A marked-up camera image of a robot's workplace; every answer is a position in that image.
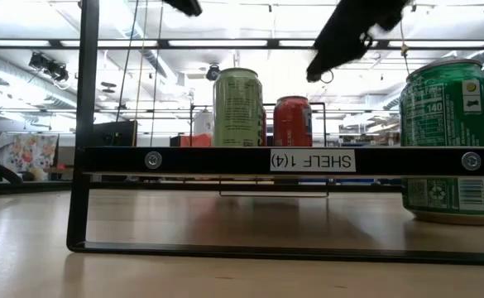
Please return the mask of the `light green beverage can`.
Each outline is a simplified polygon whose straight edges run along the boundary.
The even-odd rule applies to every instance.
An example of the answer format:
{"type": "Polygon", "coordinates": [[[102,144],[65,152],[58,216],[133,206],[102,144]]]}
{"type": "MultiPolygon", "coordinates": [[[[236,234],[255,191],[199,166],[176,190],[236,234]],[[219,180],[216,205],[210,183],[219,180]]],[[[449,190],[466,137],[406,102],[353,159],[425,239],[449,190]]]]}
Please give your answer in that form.
{"type": "Polygon", "coordinates": [[[213,85],[213,146],[261,146],[262,111],[257,73],[245,68],[221,70],[213,85]]]}

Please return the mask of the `floral patterned cloth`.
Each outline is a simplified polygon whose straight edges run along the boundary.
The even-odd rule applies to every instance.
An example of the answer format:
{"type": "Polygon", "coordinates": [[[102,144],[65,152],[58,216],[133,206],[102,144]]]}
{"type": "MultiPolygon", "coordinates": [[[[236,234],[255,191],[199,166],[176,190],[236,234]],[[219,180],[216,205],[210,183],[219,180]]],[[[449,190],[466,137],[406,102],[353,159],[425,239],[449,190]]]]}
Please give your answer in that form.
{"type": "Polygon", "coordinates": [[[58,135],[0,133],[0,165],[21,174],[31,173],[35,181],[48,181],[46,169],[54,165],[58,135]]]}

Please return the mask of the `black table rail frame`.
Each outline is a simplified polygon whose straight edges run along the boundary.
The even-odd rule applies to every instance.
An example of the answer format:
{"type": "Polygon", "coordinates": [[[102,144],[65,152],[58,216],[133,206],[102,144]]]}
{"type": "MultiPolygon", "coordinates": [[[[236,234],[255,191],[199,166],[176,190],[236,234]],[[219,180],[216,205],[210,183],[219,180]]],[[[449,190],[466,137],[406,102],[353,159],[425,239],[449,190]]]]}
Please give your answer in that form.
{"type": "MultiPolygon", "coordinates": [[[[0,184],[0,195],[52,192],[71,190],[71,181],[28,182],[23,184],[0,184]]],[[[284,185],[263,183],[227,184],[217,181],[187,181],[185,183],[144,183],[144,182],[90,182],[91,190],[173,190],[173,191],[215,191],[215,192],[367,192],[400,193],[399,185],[284,185]]]]}

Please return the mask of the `dark green beverage can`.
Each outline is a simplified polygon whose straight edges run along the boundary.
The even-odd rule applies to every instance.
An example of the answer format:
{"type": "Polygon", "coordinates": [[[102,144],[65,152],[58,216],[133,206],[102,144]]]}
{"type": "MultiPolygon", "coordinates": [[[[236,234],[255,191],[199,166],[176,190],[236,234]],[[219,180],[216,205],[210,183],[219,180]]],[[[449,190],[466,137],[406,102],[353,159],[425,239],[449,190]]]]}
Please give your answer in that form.
{"type": "MultiPolygon", "coordinates": [[[[484,70],[444,57],[409,74],[400,94],[403,147],[484,147],[484,70]]],[[[484,177],[404,178],[402,199],[416,219],[484,225],[484,177]]]]}

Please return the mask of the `black monitor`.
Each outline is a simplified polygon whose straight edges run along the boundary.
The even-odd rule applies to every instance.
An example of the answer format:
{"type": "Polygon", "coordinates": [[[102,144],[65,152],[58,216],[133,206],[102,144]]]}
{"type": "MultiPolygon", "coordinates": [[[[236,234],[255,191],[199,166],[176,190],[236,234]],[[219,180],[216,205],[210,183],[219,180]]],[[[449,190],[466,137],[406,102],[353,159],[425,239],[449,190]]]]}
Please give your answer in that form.
{"type": "Polygon", "coordinates": [[[100,123],[93,125],[91,147],[135,147],[137,121],[100,123]]]}

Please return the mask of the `black ceiling spotlights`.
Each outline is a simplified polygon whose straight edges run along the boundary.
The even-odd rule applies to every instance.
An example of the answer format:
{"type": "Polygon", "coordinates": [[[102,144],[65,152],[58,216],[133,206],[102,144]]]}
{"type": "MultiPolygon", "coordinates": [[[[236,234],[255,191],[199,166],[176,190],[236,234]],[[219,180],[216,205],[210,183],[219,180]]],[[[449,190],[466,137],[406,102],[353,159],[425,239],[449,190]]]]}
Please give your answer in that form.
{"type": "Polygon", "coordinates": [[[33,52],[28,64],[36,71],[48,75],[55,82],[65,82],[69,79],[69,71],[65,64],[50,60],[41,53],[33,52]]]}

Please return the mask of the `red can with blue logo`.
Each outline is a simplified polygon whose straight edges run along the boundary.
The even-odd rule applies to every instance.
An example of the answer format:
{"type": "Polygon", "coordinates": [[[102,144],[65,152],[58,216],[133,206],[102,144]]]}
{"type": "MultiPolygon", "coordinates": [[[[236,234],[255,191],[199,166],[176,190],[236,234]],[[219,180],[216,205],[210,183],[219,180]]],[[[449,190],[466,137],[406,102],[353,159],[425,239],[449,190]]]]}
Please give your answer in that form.
{"type": "Polygon", "coordinates": [[[285,96],[277,100],[273,113],[275,147],[311,147],[312,109],[306,97],[285,96]]]}

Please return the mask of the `orange box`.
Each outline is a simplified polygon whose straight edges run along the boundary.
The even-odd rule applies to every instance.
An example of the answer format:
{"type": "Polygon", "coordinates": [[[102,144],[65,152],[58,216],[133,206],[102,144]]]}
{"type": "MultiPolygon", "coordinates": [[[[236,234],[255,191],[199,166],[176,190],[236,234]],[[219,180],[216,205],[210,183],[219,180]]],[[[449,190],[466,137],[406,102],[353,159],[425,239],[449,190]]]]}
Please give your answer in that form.
{"type": "Polygon", "coordinates": [[[171,147],[210,147],[211,145],[211,134],[179,135],[170,139],[171,147]]]}

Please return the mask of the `silver beverage can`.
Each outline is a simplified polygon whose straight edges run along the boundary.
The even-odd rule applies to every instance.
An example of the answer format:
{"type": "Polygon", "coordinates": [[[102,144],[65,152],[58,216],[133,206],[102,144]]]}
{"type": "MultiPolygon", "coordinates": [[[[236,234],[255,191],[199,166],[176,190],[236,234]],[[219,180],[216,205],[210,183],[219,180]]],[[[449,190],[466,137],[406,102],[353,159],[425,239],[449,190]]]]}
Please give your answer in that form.
{"type": "Polygon", "coordinates": [[[208,134],[213,133],[213,113],[207,108],[199,110],[194,115],[193,120],[193,134],[208,134]]]}

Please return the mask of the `black overhead rail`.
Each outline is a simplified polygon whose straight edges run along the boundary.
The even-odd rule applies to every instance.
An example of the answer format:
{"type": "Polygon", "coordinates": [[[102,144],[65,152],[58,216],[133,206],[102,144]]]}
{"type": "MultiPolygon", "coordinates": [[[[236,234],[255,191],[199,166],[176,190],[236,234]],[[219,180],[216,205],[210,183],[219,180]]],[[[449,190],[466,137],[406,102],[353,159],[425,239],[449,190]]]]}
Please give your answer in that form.
{"type": "MultiPolygon", "coordinates": [[[[314,44],[311,39],[101,39],[100,50],[126,49],[242,49],[242,50],[310,50],[314,44]]],[[[373,50],[398,50],[407,46],[411,50],[484,50],[484,40],[440,40],[440,39],[378,39],[370,42],[373,50]]],[[[0,49],[43,49],[78,50],[79,40],[73,39],[0,39],[0,49]]]]}

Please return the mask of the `black curved tube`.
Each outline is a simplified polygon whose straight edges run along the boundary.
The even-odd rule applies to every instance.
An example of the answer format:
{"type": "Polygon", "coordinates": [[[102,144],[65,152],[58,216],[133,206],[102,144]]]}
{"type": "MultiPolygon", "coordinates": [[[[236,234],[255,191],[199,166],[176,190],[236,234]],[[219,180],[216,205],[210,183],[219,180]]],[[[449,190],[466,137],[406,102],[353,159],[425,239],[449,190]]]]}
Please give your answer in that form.
{"type": "Polygon", "coordinates": [[[11,184],[22,184],[23,179],[14,171],[9,170],[5,166],[0,165],[0,176],[11,184]]]}

